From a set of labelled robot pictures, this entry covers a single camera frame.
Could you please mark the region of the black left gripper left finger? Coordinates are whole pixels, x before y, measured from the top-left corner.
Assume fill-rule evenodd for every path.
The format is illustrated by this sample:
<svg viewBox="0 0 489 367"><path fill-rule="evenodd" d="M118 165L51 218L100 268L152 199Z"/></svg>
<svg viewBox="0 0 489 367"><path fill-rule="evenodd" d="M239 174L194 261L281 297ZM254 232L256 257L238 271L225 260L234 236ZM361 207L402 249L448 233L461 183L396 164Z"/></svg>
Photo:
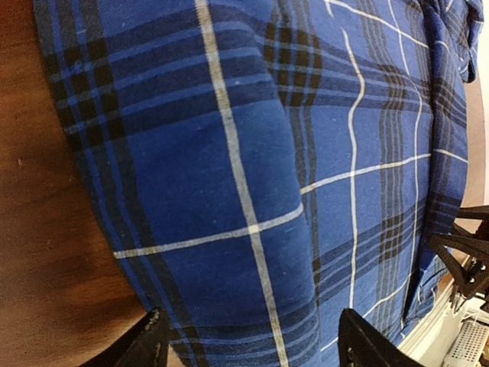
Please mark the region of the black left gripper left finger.
<svg viewBox="0 0 489 367"><path fill-rule="evenodd" d="M167 365L169 322L155 308L106 350L81 367L161 367Z"/></svg>

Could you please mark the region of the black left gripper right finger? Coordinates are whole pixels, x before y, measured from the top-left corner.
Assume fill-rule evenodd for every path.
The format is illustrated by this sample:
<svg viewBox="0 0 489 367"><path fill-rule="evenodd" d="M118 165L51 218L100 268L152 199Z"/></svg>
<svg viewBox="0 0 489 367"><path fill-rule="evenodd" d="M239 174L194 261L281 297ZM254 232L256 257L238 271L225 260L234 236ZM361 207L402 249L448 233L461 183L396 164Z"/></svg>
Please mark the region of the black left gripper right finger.
<svg viewBox="0 0 489 367"><path fill-rule="evenodd" d="M338 325L341 367L419 367L353 309L344 309Z"/></svg>

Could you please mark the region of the blue plaid long sleeve shirt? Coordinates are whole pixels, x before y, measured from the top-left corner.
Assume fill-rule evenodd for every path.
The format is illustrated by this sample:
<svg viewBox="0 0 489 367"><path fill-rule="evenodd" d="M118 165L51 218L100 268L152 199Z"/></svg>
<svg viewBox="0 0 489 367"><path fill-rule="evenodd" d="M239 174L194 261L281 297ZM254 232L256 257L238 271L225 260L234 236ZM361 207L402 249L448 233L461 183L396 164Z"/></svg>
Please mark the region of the blue plaid long sleeve shirt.
<svg viewBox="0 0 489 367"><path fill-rule="evenodd" d="M447 272L480 1L35 1L60 123L125 277L186 366L399 344Z"/></svg>

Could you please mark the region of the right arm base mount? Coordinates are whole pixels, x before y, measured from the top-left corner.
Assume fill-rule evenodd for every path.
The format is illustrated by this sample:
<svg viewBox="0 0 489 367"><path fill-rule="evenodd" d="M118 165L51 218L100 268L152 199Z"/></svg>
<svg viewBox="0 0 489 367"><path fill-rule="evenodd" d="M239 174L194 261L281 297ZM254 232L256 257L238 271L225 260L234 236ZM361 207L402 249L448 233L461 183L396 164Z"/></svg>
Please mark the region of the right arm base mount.
<svg viewBox="0 0 489 367"><path fill-rule="evenodd" d="M461 208L458 218L481 223L474 234L454 224L449 234L433 235L429 246L449 270L455 290L467 300L482 294L481 310L488 312L488 206Z"/></svg>

